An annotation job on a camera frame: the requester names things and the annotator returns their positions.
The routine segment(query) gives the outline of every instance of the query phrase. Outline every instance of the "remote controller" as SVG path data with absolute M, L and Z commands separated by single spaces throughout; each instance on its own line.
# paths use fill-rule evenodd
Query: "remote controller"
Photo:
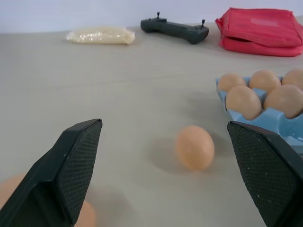
M 208 36 L 209 29 L 204 26 L 205 20 L 202 20 L 202 25 L 189 26 L 168 22 L 164 18 L 159 18 L 160 12 L 157 15 L 156 18 L 142 20 L 141 29 L 146 33 L 159 32 L 179 37 L 187 40 L 190 44 L 198 44 Z

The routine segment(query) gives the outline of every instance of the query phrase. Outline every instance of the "white wall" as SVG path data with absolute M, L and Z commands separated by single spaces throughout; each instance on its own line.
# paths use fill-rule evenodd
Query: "white wall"
M 157 11 L 169 21 L 213 21 L 229 7 L 288 9 L 303 15 L 302 0 L 0 0 L 0 33 L 135 26 Z

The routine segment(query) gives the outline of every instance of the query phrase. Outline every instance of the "textured gripper pad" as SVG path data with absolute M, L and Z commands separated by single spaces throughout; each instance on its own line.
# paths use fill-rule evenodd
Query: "textured gripper pad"
M 234 152 L 243 181 L 268 227 L 279 220 L 294 201 L 300 181 L 262 135 L 229 124 Z
M 58 175 L 56 187 L 63 206 L 74 225 L 93 174 L 101 122 L 80 133 Z

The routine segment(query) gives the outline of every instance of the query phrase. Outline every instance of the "blurry egg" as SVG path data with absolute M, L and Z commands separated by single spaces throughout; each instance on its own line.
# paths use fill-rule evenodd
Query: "blurry egg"
M 265 90 L 267 94 L 279 86 L 281 86 L 280 78 L 270 70 L 259 70 L 250 78 L 250 88 Z
M 303 69 L 290 70 L 283 78 L 282 85 L 292 84 L 303 89 Z
M 218 91 L 229 91 L 235 86 L 247 86 L 246 81 L 243 77 L 236 73 L 226 73 L 224 74 L 217 85 Z
M 193 171 L 205 170 L 214 158 L 214 142 L 204 129 L 188 126 L 177 137 L 176 153 L 186 168 Z
M 294 118 L 303 110 L 303 91 L 295 85 L 282 85 L 273 90 L 265 99 L 264 109 L 282 111 L 286 118 Z
M 0 210 L 23 180 L 25 174 L 11 177 L 0 183 Z M 96 227 L 97 214 L 94 208 L 84 200 L 78 221 L 74 227 Z
M 225 104 L 226 109 L 241 113 L 246 120 L 258 117 L 262 109 L 256 92 L 244 86 L 237 86 L 231 89 L 227 93 Z

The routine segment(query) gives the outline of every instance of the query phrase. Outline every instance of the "gray table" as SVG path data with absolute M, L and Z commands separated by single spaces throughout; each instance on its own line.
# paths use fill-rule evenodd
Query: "gray table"
M 198 45 L 138 28 L 130 46 L 71 44 L 65 33 L 0 35 L 0 180 L 26 172 L 65 128 L 102 118 L 87 194 L 99 226 L 265 226 L 242 181 L 214 79 L 264 68 L 284 75 L 303 67 L 303 56 L 228 52 L 208 26 Z M 214 139 L 206 172 L 187 172 L 174 155 L 178 131 L 190 124 Z

